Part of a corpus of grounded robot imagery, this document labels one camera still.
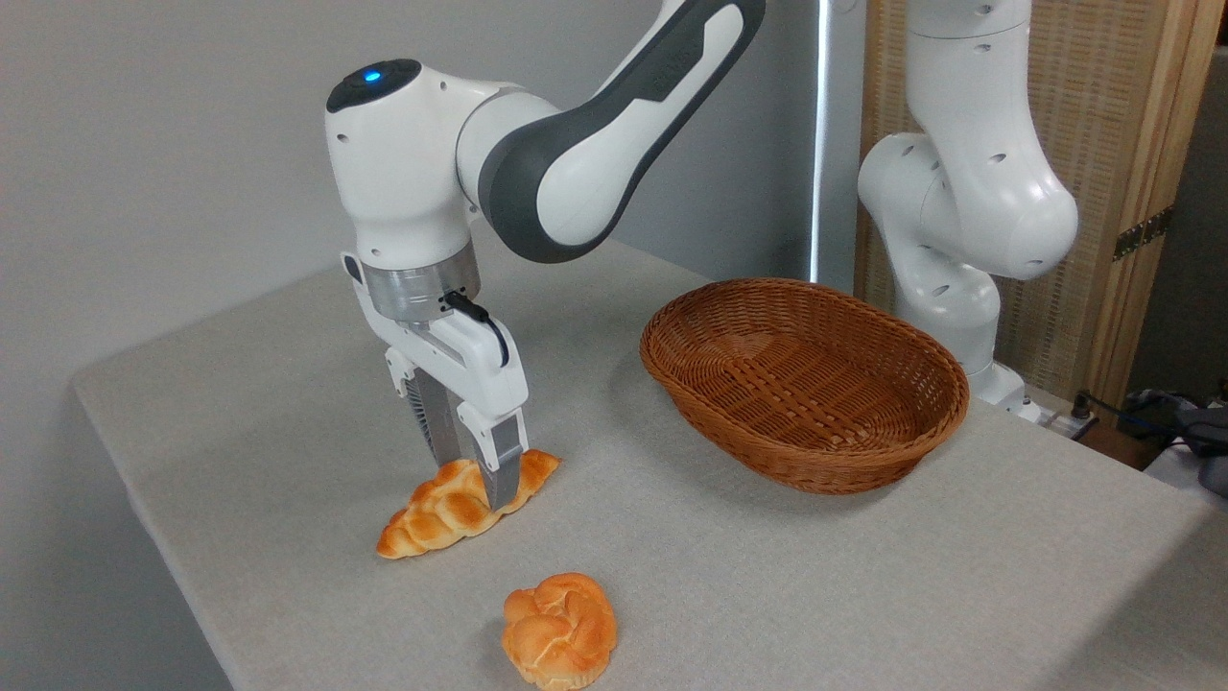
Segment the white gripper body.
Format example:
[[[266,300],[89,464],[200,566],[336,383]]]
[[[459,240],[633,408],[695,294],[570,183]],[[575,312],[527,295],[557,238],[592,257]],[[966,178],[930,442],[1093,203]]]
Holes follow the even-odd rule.
[[[425,369],[460,401],[470,403],[491,419],[526,404],[526,371],[519,363],[516,342],[502,323],[494,323],[503,334],[503,341],[499,341],[490,324],[456,309],[438,312],[437,319],[418,324],[388,319],[378,314],[372,303],[375,271],[366,270],[348,252],[343,253],[343,264],[351,274],[368,326],[414,368]]]

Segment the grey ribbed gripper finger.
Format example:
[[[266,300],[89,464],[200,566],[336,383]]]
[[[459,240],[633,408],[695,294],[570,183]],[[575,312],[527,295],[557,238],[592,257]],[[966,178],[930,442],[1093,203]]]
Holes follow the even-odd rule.
[[[418,430],[433,452],[438,466],[464,458],[460,437],[456,430],[456,410],[451,406],[449,393],[426,369],[419,368],[399,350],[386,350],[386,363],[391,380],[406,403],[411,404]]]
[[[458,415],[478,454],[488,507],[501,511],[513,502],[519,488],[521,458],[528,447],[523,412],[516,407],[492,417],[470,403],[460,403]]]

